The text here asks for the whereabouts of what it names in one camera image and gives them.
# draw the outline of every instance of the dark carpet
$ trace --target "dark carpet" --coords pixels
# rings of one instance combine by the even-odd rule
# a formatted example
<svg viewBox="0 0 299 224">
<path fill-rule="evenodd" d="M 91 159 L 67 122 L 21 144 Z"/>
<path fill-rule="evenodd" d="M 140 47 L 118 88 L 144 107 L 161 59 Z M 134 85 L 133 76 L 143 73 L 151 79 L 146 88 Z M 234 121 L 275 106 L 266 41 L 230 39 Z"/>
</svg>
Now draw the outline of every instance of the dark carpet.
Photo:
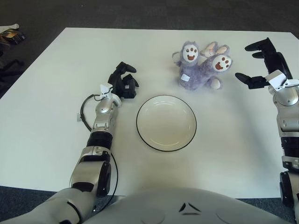
<svg viewBox="0 0 299 224">
<path fill-rule="evenodd" d="M 298 0 L 1 0 L 0 26 L 18 23 L 27 39 L 0 60 L 23 60 L 25 70 L 65 27 L 285 31 L 298 38 L 298 8 Z M 18 77 L 3 78 L 7 85 L 0 97 Z M 0 221 L 32 210 L 53 194 L 0 187 Z M 99 200 L 97 210 L 108 199 Z M 278 198 L 242 201 L 295 223 L 292 210 Z"/>
</svg>

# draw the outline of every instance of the stuffed toy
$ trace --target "stuffed toy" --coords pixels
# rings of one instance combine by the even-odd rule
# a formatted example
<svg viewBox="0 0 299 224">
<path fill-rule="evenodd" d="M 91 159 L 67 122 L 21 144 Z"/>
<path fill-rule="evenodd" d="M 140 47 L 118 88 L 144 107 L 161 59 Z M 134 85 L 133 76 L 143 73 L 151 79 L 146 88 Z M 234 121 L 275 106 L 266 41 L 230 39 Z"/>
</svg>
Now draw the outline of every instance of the stuffed toy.
<svg viewBox="0 0 299 224">
<path fill-rule="evenodd" d="M 180 52 L 172 54 L 174 63 L 179 69 L 179 83 L 186 89 L 197 89 L 197 79 L 199 78 L 199 50 L 196 42 L 187 41 Z"/>
<path fill-rule="evenodd" d="M 212 42 L 200 52 L 207 59 L 198 65 L 200 55 L 197 44 L 185 42 L 180 52 L 172 54 L 174 63 L 180 67 L 179 84 L 188 90 L 202 86 L 221 89 L 222 81 L 216 75 L 223 74 L 231 67 L 232 59 L 227 55 L 228 52 L 227 45 L 218 48 L 217 42 Z"/>
</svg>

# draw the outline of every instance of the white table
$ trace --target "white table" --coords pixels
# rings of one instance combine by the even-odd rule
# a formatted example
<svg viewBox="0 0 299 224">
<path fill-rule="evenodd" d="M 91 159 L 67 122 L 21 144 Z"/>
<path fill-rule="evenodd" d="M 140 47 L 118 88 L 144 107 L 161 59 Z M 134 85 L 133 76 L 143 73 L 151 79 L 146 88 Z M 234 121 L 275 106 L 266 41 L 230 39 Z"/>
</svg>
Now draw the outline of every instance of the white table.
<svg viewBox="0 0 299 224">
<path fill-rule="evenodd" d="M 279 173 L 285 169 L 272 96 L 266 88 L 249 90 L 234 77 L 235 72 L 266 76 L 263 60 L 244 50 L 266 37 L 299 78 L 299 42 L 291 33 L 66 28 L 0 100 L 0 185 L 67 188 L 89 137 L 76 121 L 82 101 L 99 93 L 100 83 L 124 61 L 137 69 L 140 88 L 119 109 L 112 146 L 119 167 L 116 195 L 192 187 L 235 198 L 279 197 Z M 222 90 L 178 86 L 171 55 L 186 40 L 200 48 L 214 40 L 230 46 L 234 64 L 220 77 Z M 192 142 L 173 153 L 147 146 L 135 126 L 142 103 L 160 94 L 184 100 L 197 118 Z M 95 105 L 86 104 L 90 124 Z M 113 172 L 110 192 L 115 178 Z"/>
</svg>

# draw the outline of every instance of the wire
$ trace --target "wire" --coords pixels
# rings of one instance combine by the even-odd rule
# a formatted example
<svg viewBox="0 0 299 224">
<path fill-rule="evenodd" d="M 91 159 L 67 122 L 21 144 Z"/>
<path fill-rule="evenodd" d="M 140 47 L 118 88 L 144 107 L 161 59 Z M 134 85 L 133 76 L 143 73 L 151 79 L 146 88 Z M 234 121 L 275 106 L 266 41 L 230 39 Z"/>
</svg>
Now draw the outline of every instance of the wire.
<svg viewBox="0 0 299 224">
<path fill-rule="evenodd" d="M 87 102 L 90 98 L 94 97 L 94 99 L 95 99 L 95 96 L 100 96 L 100 95 L 94 95 L 94 94 L 92 94 L 92 95 L 90 95 L 89 97 L 87 97 L 87 98 L 84 100 L 83 104 L 81 105 L 81 109 L 80 109 L 80 118 L 81 118 L 83 124 L 86 126 L 86 128 L 87 128 L 90 132 L 92 131 L 92 128 L 88 125 L 88 123 L 87 123 L 87 121 L 86 121 L 86 119 L 85 119 L 85 116 L 84 116 L 84 106 L 85 106 L 86 102 Z"/>
<path fill-rule="evenodd" d="M 95 98 L 96 96 L 99 97 L 100 95 L 92 94 L 92 95 L 90 95 L 89 97 L 87 97 L 87 98 L 84 100 L 84 102 L 83 102 L 83 104 L 81 105 L 81 108 L 80 108 L 80 118 L 82 119 L 84 125 L 86 126 L 86 128 L 87 128 L 89 131 L 91 131 L 92 128 L 88 125 L 88 123 L 87 123 L 87 121 L 86 121 L 86 119 L 85 119 L 85 116 L 84 116 L 84 106 L 85 106 L 86 102 L 87 102 L 89 99 L 91 99 L 92 97 L 94 98 L 95 101 L 101 101 L 101 99 L 100 99 L 100 100 L 96 100 L 96 98 Z M 113 197 L 114 197 L 114 195 L 115 195 L 115 192 L 116 192 L 117 184 L 118 184 L 118 167 L 117 167 L 117 163 L 116 163 L 115 158 L 114 158 L 114 156 L 113 156 L 112 153 L 111 153 L 111 156 L 112 156 L 112 158 L 113 158 L 113 161 L 114 161 L 114 164 L 115 164 L 115 168 L 116 168 L 116 184 L 115 184 L 115 188 L 114 188 L 113 194 L 111 195 L 109 201 L 104 205 L 104 207 L 103 207 L 99 212 L 103 211 L 103 210 L 109 205 L 109 203 L 112 201 L 112 199 L 113 199 Z"/>
<path fill-rule="evenodd" d="M 102 100 L 102 99 L 96 99 L 95 96 L 96 96 L 96 95 L 93 96 L 93 98 L 94 98 L 95 101 L 101 101 L 101 100 Z"/>
</svg>

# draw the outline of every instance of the plush toy tag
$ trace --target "plush toy tag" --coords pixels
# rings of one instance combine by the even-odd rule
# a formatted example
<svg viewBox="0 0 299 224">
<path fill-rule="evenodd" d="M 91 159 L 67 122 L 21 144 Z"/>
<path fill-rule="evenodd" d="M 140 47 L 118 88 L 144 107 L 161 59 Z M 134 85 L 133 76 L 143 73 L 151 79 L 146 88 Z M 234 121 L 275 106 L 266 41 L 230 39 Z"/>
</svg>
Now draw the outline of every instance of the plush toy tag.
<svg viewBox="0 0 299 224">
<path fill-rule="evenodd" d="M 186 74 L 183 74 L 183 75 L 182 75 L 182 77 L 181 77 L 181 79 L 182 79 L 183 81 L 186 81 L 186 82 L 188 82 L 188 81 L 189 81 L 189 79 L 190 79 L 190 77 L 189 77 L 189 76 L 187 76 Z"/>
</svg>

